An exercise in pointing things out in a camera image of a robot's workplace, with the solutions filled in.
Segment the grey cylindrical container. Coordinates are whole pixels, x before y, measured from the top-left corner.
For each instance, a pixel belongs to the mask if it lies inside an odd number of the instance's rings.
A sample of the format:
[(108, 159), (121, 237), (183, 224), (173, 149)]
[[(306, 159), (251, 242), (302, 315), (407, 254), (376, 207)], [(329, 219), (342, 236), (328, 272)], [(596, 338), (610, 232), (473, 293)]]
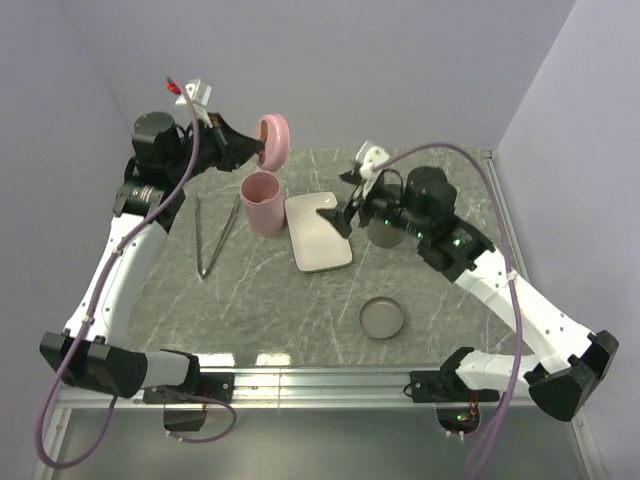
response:
[(392, 249), (404, 240), (404, 232), (384, 221), (372, 220), (366, 229), (368, 240), (376, 247)]

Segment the pink round lid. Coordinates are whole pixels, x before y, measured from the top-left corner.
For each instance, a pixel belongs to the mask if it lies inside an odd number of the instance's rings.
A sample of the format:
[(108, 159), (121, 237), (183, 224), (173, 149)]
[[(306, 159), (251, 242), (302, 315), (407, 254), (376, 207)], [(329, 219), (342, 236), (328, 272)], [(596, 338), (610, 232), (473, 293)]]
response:
[(280, 114), (266, 114), (255, 130), (255, 136), (264, 144), (258, 154), (257, 165), (266, 171), (275, 172), (288, 159), (291, 137), (289, 125)]

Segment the pink cylindrical container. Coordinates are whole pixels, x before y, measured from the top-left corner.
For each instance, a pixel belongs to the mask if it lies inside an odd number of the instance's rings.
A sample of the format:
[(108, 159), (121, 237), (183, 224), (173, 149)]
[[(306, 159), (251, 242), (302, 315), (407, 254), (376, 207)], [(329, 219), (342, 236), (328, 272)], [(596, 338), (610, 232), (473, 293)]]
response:
[(281, 183), (276, 175), (259, 171), (248, 175), (240, 196), (249, 228), (260, 237), (274, 237), (284, 227), (285, 211)]

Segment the white rectangular plate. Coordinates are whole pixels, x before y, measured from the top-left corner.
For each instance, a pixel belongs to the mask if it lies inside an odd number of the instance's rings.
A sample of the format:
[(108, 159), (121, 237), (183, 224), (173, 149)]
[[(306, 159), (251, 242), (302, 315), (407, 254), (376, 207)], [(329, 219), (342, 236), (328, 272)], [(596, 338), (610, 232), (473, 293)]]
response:
[(350, 264), (350, 243), (330, 223), (317, 214), (319, 208), (337, 206), (332, 192), (306, 193), (284, 202), (294, 259), (303, 273), (341, 268)]

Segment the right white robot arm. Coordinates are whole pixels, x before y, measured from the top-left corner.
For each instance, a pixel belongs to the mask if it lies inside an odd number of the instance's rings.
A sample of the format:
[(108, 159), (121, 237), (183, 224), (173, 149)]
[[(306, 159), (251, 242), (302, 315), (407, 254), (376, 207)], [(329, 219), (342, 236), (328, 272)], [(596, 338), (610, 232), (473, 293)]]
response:
[(489, 354), (458, 348), (438, 373), (413, 373), (416, 402), (495, 401), (512, 390), (527, 395), (547, 415), (568, 422), (604, 380), (619, 348), (608, 331), (592, 332), (555, 307), (511, 270), (492, 241), (455, 213), (456, 188), (442, 169), (418, 167), (403, 185), (378, 178), (370, 191), (318, 209), (344, 238), (350, 222), (376, 220), (418, 241), (417, 252), (434, 271), (473, 295), (510, 329), (522, 334), (528, 355)]

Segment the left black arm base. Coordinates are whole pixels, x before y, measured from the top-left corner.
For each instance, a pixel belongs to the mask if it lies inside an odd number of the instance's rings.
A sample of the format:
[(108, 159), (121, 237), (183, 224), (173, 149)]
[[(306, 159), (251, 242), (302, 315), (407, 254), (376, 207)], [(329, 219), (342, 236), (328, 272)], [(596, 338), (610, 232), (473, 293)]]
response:
[(230, 404), (234, 384), (233, 373), (204, 372), (200, 374), (195, 386), (190, 390), (185, 387), (150, 387), (144, 390), (142, 401), (145, 404), (193, 403), (193, 397), (206, 397)]

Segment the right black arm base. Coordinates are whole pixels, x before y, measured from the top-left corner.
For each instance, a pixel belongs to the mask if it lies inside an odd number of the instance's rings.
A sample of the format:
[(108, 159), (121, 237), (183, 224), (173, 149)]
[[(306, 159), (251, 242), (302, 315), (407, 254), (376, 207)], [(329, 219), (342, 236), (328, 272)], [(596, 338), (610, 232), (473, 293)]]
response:
[(403, 394), (413, 403), (497, 402), (496, 390), (473, 390), (454, 373), (439, 370), (411, 371)]

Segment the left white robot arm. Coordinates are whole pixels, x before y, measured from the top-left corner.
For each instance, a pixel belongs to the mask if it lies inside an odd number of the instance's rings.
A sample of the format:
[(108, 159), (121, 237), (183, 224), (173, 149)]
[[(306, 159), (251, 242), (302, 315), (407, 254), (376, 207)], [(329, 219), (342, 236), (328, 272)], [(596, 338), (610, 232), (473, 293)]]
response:
[(166, 112), (135, 121), (134, 154), (116, 194), (96, 272), (63, 331), (45, 333), (39, 346), (56, 372), (56, 384), (116, 398), (152, 388), (167, 388), (180, 402), (199, 396), (203, 379), (196, 355), (128, 349), (134, 305), (185, 200), (184, 184), (210, 168), (232, 172), (252, 158), (263, 163), (270, 154), (268, 141), (287, 138), (286, 123), (261, 120), (255, 135), (246, 136), (218, 113), (187, 128)]

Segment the aluminium rail frame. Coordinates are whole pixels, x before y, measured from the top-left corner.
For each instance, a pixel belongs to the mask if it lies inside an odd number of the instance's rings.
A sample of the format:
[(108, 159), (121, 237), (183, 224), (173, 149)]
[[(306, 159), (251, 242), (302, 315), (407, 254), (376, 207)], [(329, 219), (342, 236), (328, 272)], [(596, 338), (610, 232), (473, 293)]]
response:
[[(231, 406), (241, 409), (385, 409), (404, 407), (467, 407), (472, 401), (490, 407), (497, 404), (481, 400), (480, 393), (467, 393), (461, 401), (413, 403), (410, 372), (435, 370), (427, 366), (353, 366), (329, 368), (208, 368), (208, 374), (234, 376)], [(111, 397), (71, 387), (61, 387), (56, 409), (106, 409)], [(130, 399), (119, 399), (119, 409), (199, 410), (202, 402), (167, 399), (151, 400), (139, 391)]]

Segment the grey round lid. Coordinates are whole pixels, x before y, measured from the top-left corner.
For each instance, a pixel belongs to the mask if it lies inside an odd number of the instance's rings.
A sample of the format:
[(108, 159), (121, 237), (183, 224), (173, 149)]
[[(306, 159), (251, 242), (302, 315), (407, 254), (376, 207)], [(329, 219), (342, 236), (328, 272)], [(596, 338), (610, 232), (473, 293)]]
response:
[(369, 299), (360, 309), (359, 324), (364, 332), (376, 340), (390, 340), (397, 336), (405, 323), (400, 304), (389, 297)]

